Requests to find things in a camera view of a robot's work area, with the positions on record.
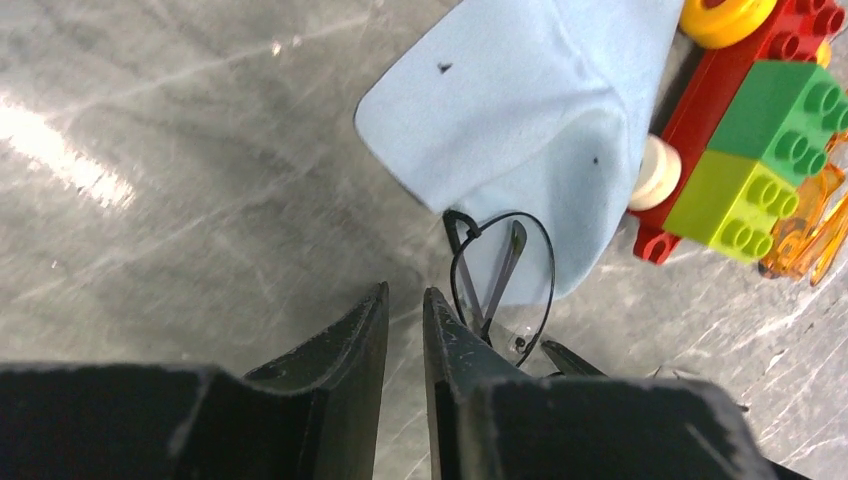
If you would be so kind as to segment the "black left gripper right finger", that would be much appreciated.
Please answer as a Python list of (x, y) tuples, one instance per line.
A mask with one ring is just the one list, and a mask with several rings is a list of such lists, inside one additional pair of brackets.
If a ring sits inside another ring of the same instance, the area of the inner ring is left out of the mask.
[(436, 479), (758, 479), (762, 456), (719, 387), (528, 375), (423, 295)]

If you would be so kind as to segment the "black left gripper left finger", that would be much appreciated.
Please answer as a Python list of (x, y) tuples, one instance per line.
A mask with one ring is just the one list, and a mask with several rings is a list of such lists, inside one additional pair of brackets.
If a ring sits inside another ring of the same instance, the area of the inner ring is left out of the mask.
[(5, 479), (369, 479), (389, 287), (236, 376), (211, 364), (5, 363)]

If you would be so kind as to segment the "thin black framed glasses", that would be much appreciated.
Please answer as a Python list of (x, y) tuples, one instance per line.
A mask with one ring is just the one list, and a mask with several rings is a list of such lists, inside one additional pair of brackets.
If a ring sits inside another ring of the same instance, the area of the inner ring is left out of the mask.
[(479, 223), (466, 213), (447, 210), (442, 222), (452, 251), (451, 296), (460, 323), (517, 368), (541, 348), (556, 376), (603, 374), (544, 335), (556, 266), (550, 236), (540, 220), (508, 212)]

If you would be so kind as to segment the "light blue cleaning cloth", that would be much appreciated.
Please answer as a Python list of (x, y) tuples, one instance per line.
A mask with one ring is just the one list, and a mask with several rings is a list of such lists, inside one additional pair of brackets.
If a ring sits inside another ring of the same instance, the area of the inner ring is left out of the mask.
[(627, 208), (682, 8), (463, 1), (364, 95), (355, 128), (435, 213), (538, 218), (563, 298)]

